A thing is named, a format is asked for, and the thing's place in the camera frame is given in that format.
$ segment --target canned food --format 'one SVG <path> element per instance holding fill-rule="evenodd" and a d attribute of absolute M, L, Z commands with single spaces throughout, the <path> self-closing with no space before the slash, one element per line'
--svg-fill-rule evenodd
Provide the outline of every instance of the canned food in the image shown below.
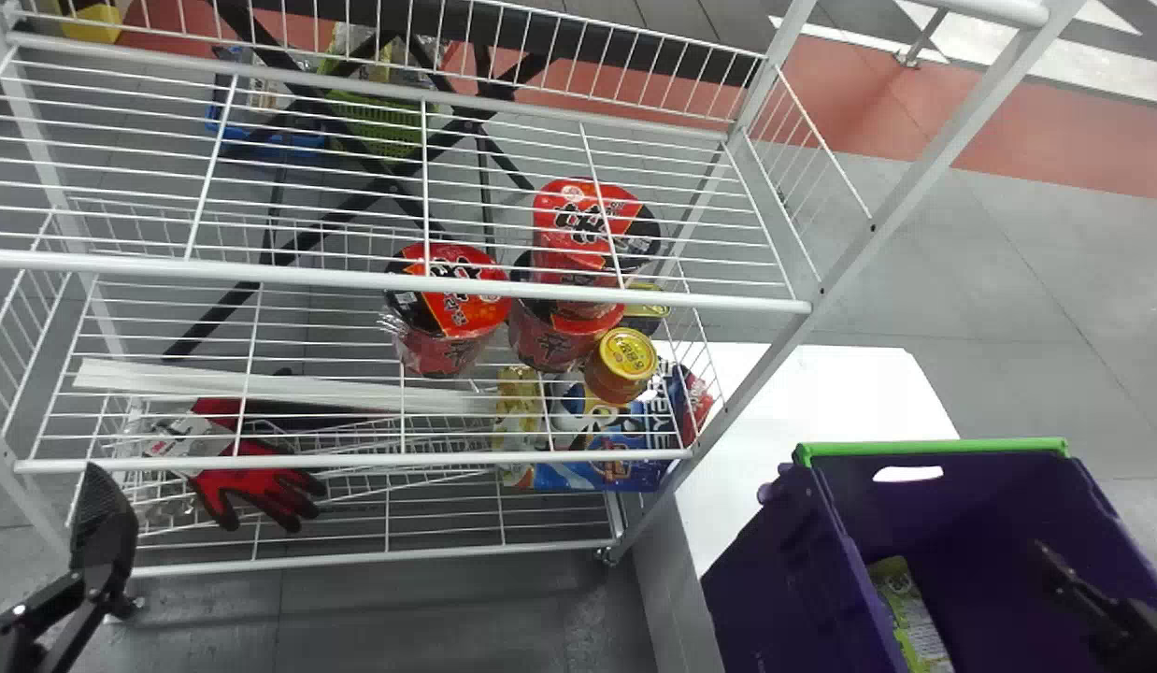
<path fill-rule="evenodd" d="M 587 358 L 583 379 L 600 400 L 626 405 L 641 397 L 657 370 L 657 350 L 644 334 L 617 327 Z"/>
<path fill-rule="evenodd" d="M 423 243 L 404 247 L 386 272 L 425 274 L 425 251 Z M 430 243 L 429 256 L 430 275 L 508 280 L 502 269 L 494 268 L 492 257 L 477 247 Z M 510 297 L 498 295 L 388 290 L 383 297 L 399 318 L 400 361 L 425 378 L 452 378 L 470 367 L 511 308 Z"/>
<path fill-rule="evenodd" d="M 600 197 L 607 225 L 600 217 Z M 612 259 L 611 230 L 617 259 Z M 625 282 L 649 264 L 661 247 L 661 227 L 653 213 L 614 184 L 587 178 L 554 179 L 532 200 L 532 273 L 535 282 L 563 286 L 618 287 L 616 261 Z M 574 318 L 597 318 L 612 304 L 560 302 Z"/>
<path fill-rule="evenodd" d="M 656 290 L 661 293 L 661 287 L 653 282 L 634 282 L 629 290 Z M 620 319 L 620 327 L 629 327 L 646 337 L 653 337 L 661 325 L 661 320 L 669 318 L 669 306 L 654 304 L 629 304 L 625 306 L 625 317 Z"/>
<path fill-rule="evenodd" d="M 516 261 L 514 281 L 526 281 L 526 257 Z M 508 342 L 516 357 L 537 371 L 561 372 L 585 358 L 605 332 L 625 315 L 625 304 L 612 304 L 599 318 L 570 318 L 550 299 L 515 299 L 508 319 Z"/>

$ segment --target gold can lid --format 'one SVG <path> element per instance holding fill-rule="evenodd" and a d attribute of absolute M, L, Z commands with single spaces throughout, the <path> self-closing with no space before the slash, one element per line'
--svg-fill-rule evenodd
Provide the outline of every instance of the gold can lid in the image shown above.
<path fill-rule="evenodd" d="M 612 376 L 624 380 L 650 378 L 657 369 L 653 341 L 627 327 L 617 327 L 604 335 L 599 341 L 599 360 Z"/>

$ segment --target green basket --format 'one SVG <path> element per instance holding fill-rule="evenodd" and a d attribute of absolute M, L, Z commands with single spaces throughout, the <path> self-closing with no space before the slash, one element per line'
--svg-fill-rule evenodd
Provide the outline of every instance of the green basket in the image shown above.
<path fill-rule="evenodd" d="M 322 59 L 318 73 L 326 74 L 337 64 L 336 59 Z M 370 154 L 378 157 L 404 158 L 420 153 L 421 133 L 420 102 L 399 98 L 381 98 L 377 95 L 355 94 L 352 90 L 330 90 L 325 95 L 336 116 L 348 120 L 351 133 L 364 138 L 362 141 Z M 428 104 L 426 111 L 436 111 Z M 334 148 L 342 145 L 332 135 Z"/>

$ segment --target cup noodle lid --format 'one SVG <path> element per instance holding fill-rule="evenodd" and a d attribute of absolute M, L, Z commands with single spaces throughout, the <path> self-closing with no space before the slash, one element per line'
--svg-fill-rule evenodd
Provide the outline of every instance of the cup noodle lid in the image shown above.
<path fill-rule="evenodd" d="M 641 268 L 661 247 L 661 227 L 647 206 L 614 184 L 600 183 L 598 193 L 596 184 L 587 178 L 554 179 L 541 187 L 532 200 L 537 244 L 567 252 L 580 267 L 614 268 L 599 214 L 599 195 L 604 198 L 609 229 L 616 237 L 620 271 Z"/>
<path fill-rule="evenodd" d="M 413 243 L 396 253 L 386 265 L 388 273 L 425 274 L 425 243 Z M 492 257 L 478 247 L 458 243 L 430 243 L 429 274 L 439 278 L 472 278 L 481 281 L 507 281 L 503 269 L 477 265 L 494 265 Z M 508 316 L 510 297 L 500 295 L 465 295 L 456 293 L 413 293 L 386 290 L 391 306 L 411 327 L 447 339 L 473 339 L 492 332 Z"/>

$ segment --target black glove fingers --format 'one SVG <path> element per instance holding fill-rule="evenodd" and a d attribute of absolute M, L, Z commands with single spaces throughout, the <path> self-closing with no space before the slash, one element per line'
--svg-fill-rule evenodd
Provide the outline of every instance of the black glove fingers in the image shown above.
<path fill-rule="evenodd" d="M 190 481 L 189 485 L 194 490 L 197 497 L 201 500 L 201 506 L 226 531 L 237 531 L 237 512 L 234 511 L 234 505 L 229 503 L 229 494 L 227 490 L 215 490 L 215 493 L 207 494 L 197 482 Z"/>
<path fill-rule="evenodd" d="M 287 486 L 282 480 L 275 479 L 275 488 L 264 490 L 263 495 L 274 500 L 280 505 L 286 509 L 296 512 L 296 515 L 303 516 L 305 519 L 317 519 L 317 515 L 320 515 L 317 505 L 314 505 L 312 501 L 305 498 L 301 495 L 300 490 L 293 489 L 292 486 Z"/>
<path fill-rule="evenodd" d="M 257 506 L 263 515 L 270 516 L 285 531 L 300 533 L 300 517 L 293 515 L 293 510 L 285 505 L 282 501 L 272 498 L 270 490 L 264 490 L 263 494 L 246 494 L 242 493 L 242 490 L 231 490 L 231 493 Z"/>

